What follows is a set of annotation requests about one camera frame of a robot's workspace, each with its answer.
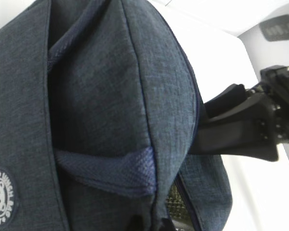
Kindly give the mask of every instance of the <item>zipper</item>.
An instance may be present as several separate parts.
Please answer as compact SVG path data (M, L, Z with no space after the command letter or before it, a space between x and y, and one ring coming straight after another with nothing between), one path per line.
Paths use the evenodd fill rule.
M202 231L198 217L197 217L196 212L195 212L195 209L192 205L192 202L189 199L189 196L185 190L185 187L183 186L182 179L181 179L181 176L179 174L176 177L174 182L175 182L175 185L177 186L179 194L180 194L180 196L181 196L181 198L182 198L182 200L186 206L186 209L189 213L189 216L191 218L191 221L192 221L192 224L194 226L195 231Z

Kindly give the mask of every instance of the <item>black clamp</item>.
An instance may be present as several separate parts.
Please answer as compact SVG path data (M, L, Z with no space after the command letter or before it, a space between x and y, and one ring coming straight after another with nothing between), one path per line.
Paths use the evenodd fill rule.
M289 143L289 67L262 70L260 83L249 90L231 85L205 110L189 154L277 161L276 145Z

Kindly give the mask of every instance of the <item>seam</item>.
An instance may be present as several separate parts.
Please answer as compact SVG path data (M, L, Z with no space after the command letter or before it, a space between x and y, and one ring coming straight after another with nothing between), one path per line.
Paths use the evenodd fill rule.
M124 14L124 17L125 17L125 23L126 23L126 26L127 26L127 29L128 29L131 45L133 47L133 50L134 50L134 53L135 53L135 57L136 57L136 60L137 60L137 68L138 68L138 74L139 74L139 83L140 83L140 86L141 86L141 94L142 94L142 97L143 97L145 118L146 118L146 123L147 123L149 139L150 139L151 146L152 146L152 149L153 149L153 159L154 159L155 176L156 176L156 191L155 191L155 197L153 199L152 206L151 206L151 228L150 229L152 229L153 223L154 223L154 219L153 219L153 217L154 217L154 208L156 207L157 197L158 197L158 184L157 184L157 182L158 182L158 165L157 165L157 157L156 157L156 152L155 152L155 146L153 144L152 136L151 136L151 129L150 129L149 117L148 117L148 113L147 113L147 104L146 104L146 100L145 100L144 86L143 86L143 82L142 82L142 78L141 78L139 57L137 55L136 47L135 47L135 44L134 44L132 36L131 36L131 28L130 28L130 25L129 25L129 22L128 22L128 19L127 19L127 16L126 16L126 11L125 11L125 8L124 8L123 1L120 0L120 2L121 2L122 9L123 9L123 14Z
M48 26L49 26L49 23L50 23L50 8L51 8L51 0L48 0L48 3L47 3L47 20L46 20L46 25L45 25L45 29L44 29L44 35L47 34L47 29L48 29ZM48 60L48 57L47 57L47 54L46 54L46 51L47 51L47 43L48 43L48 39L46 38L45 41L44 41L44 50L43 50L43 62L42 62L42 68L43 68L43 81L42 81L42 84L43 84L43 98L44 98L44 125L45 125L45 136L46 136L46 145L47 145L47 154L48 154L48 161L49 161L49 166L50 166L50 169L51 169L51 177L52 177L52 183L53 183L53 189L54 189L54 193L55 193L55 197L56 197L56 202L57 202L57 207L58 207L58 210L59 210L59 215L60 215L60 219L61 219L61 223L62 223L62 226L63 226L63 229L64 230L68 230L69 228L67 228L65 226L65 222L63 220L63 215L62 215L62 211L61 211L61 208L60 208L60 202L59 202L59 193L57 191L57 188L56 188L56 183L54 181L54 175L53 175L53 172L55 171L54 169L54 166L52 165L52 161L51 161L51 153L53 153L53 151L50 150L50 144L49 144L49 136L47 135L48 134L48 123L47 123L47 100L48 100L48 97L45 97L46 95L46 87L47 87L47 60Z
M170 36L170 38L172 39L172 41L175 43L175 49L177 51L177 54L178 56L180 57L180 61L185 65L186 69L188 70L188 73L190 75L190 77L188 78L188 81L189 81L189 84L191 86L191 89L192 89L192 92L194 93L193 94L193 97L197 97L197 92L198 90L196 89L193 81L192 81L192 78L194 77L193 73L191 72L188 64L186 63L186 60L184 58L184 54L182 53L181 51L181 48L179 47L180 46L180 43L179 41L177 40L177 38L175 37L174 33L171 31L171 28L170 26L168 25L167 21L163 18L163 16L155 9L155 7L153 7L150 3L149 3L150 7L153 8L153 12L156 13L156 15L161 19L161 22L166 26L166 29L167 29L167 32L168 32L168 35ZM193 131L196 129L196 122L197 122L197 117L198 115L196 115L196 110L195 110L195 107L194 107L194 101L192 102L192 111L193 111ZM191 134L191 142L193 141L194 137L193 137L193 132Z
M107 185L107 186L120 187L120 188L123 188L123 189L147 189L147 188L151 188L151 187L155 187L156 186L155 184L148 184L148 185L144 185L144 186L125 186L125 185L119 185L119 184L106 182L106 181L103 181L103 180L83 177L83 176L71 176L71 177L74 178L75 180L77 180L77 179L82 179L82 180L85 180L85 181L89 180L89 181L101 183L101 184L104 184L104 185Z

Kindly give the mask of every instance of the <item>white ceiling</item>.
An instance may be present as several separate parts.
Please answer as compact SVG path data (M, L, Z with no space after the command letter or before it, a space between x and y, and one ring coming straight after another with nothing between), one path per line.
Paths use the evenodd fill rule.
M149 0L238 36L289 0Z

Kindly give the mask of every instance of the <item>round logo patch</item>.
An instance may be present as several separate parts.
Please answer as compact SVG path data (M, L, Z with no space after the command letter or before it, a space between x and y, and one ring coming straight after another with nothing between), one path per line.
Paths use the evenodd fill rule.
M0 227L11 221L15 209L15 185L7 171L0 169Z

